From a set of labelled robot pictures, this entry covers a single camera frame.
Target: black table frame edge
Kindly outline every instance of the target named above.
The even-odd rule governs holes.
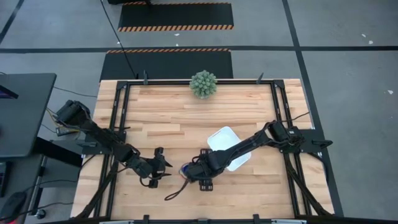
[[[190,80],[148,80],[147,84],[148,85],[189,85]],[[218,85],[255,85],[257,80],[228,80],[228,79],[220,79],[218,80]],[[290,114],[290,108],[289,108],[289,103],[287,101],[287,95],[286,95],[286,90],[285,90],[285,85],[283,80],[261,80],[260,85],[269,85],[271,88],[271,93],[272,93],[272,99],[274,101],[274,109],[275,109],[275,114],[277,117],[278,121],[282,121],[282,115],[280,113],[280,108],[279,108],[279,101],[277,97],[277,89],[280,90],[280,94],[282,95],[282,102],[284,105],[284,111],[287,119],[291,119],[291,114]],[[123,101],[123,107],[122,107],[122,112],[121,112],[121,120],[120,120],[120,125],[119,125],[119,130],[124,129],[124,123],[126,121],[126,114],[127,114],[127,105],[128,105],[128,99],[129,99],[129,92],[130,88],[134,85],[145,85],[144,81],[142,80],[132,80],[132,81],[118,81],[116,84],[116,92],[115,92],[115,97],[114,97],[114,102],[113,102],[113,108],[112,108],[112,114],[111,114],[111,121],[109,124],[110,129],[115,128],[115,122],[116,122],[116,114],[118,112],[118,105],[119,105],[119,99],[120,99],[120,94],[121,90],[125,89],[124,92],[124,101]],[[288,122],[288,126],[292,126],[292,121]],[[99,184],[101,185],[104,177],[106,176],[107,170],[108,170],[108,165],[109,165],[109,155],[104,155],[103,159],[103,166],[101,170],[101,175],[100,175],[100,181]],[[299,177],[304,180],[303,176],[303,170],[302,170],[302,165],[300,161],[300,156],[299,154],[294,154],[295,158],[295,166],[296,170],[299,174]],[[287,160],[290,159],[288,154],[284,154],[284,160],[285,160],[285,165],[287,163]],[[325,159],[325,163],[327,163],[327,166],[330,168],[330,160]],[[295,217],[300,216],[300,210],[299,210],[299,204],[297,201],[297,195],[295,191],[295,185],[294,181],[291,178],[289,174],[287,174],[288,178],[288,184],[289,184],[289,192],[290,192],[290,197],[291,197],[291,202],[292,202],[292,208]],[[106,206],[106,217],[110,218],[112,214],[112,207],[113,207],[113,199],[114,199],[114,191],[115,191],[115,186],[116,186],[116,179],[117,176],[114,177],[114,179],[111,181],[111,186],[109,189],[109,197],[108,197],[108,202]],[[333,182],[329,181],[328,185],[332,184],[335,185],[334,179],[332,179]],[[333,195],[332,192],[330,192],[330,197],[338,197],[338,195]],[[307,215],[311,215],[311,209],[308,200],[306,197],[303,195],[303,202],[304,202],[304,207],[305,207],[305,213]],[[94,210],[94,217],[99,217],[100,216],[100,210],[101,210],[101,203],[102,200],[100,200],[95,207]],[[171,220],[159,220],[160,222],[171,222]],[[177,222],[181,223],[184,222],[184,220],[176,220]],[[235,221],[243,221],[244,223],[249,222],[252,223],[251,219],[248,220],[235,220],[235,219],[230,219],[230,220],[225,220],[226,222],[235,222]]]

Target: green plant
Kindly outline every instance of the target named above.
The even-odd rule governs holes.
[[[206,99],[217,91],[216,83],[216,76],[204,70],[192,76],[189,87],[195,96]]]

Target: computer monitor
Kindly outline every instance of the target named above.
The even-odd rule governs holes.
[[[0,85],[0,99],[18,99],[18,94]]]

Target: black desk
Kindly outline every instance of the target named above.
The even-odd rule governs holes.
[[[18,99],[0,99],[0,161],[12,162],[0,208],[14,192],[40,183],[47,157],[81,166],[79,154],[37,137],[55,79],[53,73],[0,75],[1,85],[19,95]],[[41,191],[39,186],[28,191],[22,211],[37,208]],[[24,220],[22,215],[18,223]]]

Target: black metal frame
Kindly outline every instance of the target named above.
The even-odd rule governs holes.
[[[114,102],[113,102],[113,109],[112,109],[111,122],[109,124],[109,128],[110,129],[116,128],[115,127],[116,115],[118,112],[118,105],[119,105],[121,90],[123,88],[125,89],[124,100],[123,100],[120,124],[118,127],[119,130],[123,132],[121,134],[126,133],[124,131],[124,123],[126,122],[126,112],[127,112],[127,107],[128,107],[128,101],[129,101],[129,92],[130,92],[130,88],[132,86],[134,86],[134,85],[189,85],[189,82],[190,82],[190,80],[118,81],[118,83],[116,85],[116,92],[115,92],[115,97],[114,97]],[[280,89],[280,94],[282,95],[282,102],[283,102],[286,118],[287,118],[287,120],[291,119],[289,103],[287,101],[287,95],[286,95],[286,90],[285,90],[285,85],[284,85],[283,80],[218,80],[217,84],[218,85],[258,85],[258,84],[269,85],[271,88],[272,99],[274,101],[274,109],[275,109],[275,114],[276,114],[277,120],[282,121],[282,115],[280,112],[279,101],[278,101],[278,97],[277,97],[277,88],[278,88],[278,89]],[[293,126],[293,122],[289,121],[288,127],[291,127],[291,126]],[[298,173],[299,177],[303,180],[303,182],[305,182],[299,152],[295,153],[294,157],[295,157],[295,166],[296,166],[297,173]],[[100,185],[103,183],[104,177],[106,176],[107,168],[109,165],[109,158],[110,158],[109,155],[104,155],[103,168],[101,170],[101,178],[100,178],[100,182],[99,182]],[[285,166],[287,166],[288,162],[291,162],[288,153],[284,153],[284,161],[285,161]],[[109,217],[109,218],[111,217],[111,214],[112,214],[114,191],[115,191],[115,186],[116,186],[116,178],[117,178],[117,176],[114,177],[114,179],[112,180],[112,182],[110,184],[110,188],[109,188],[109,197],[108,197],[108,202],[107,202],[107,207],[106,207],[106,217]],[[289,190],[290,190],[290,197],[291,197],[291,201],[292,201],[292,209],[294,211],[295,217],[297,217],[300,215],[300,210],[299,210],[299,203],[297,201],[297,194],[295,191],[294,181],[288,173],[287,173],[287,178],[288,178],[288,184],[289,184]],[[101,201],[102,200],[100,200],[95,207],[94,217],[98,217],[100,215]],[[304,195],[303,195],[303,201],[304,201],[304,207],[305,207],[305,214],[311,215],[310,204]],[[258,219],[258,220],[261,222],[269,222],[270,221],[270,219]],[[162,223],[176,223],[176,222],[177,223],[178,222],[195,222],[195,223],[197,223],[198,222],[198,220],[159,220],[159,221],[162,221]],[[220,220],[220,222],[253,223],[253,219]]]

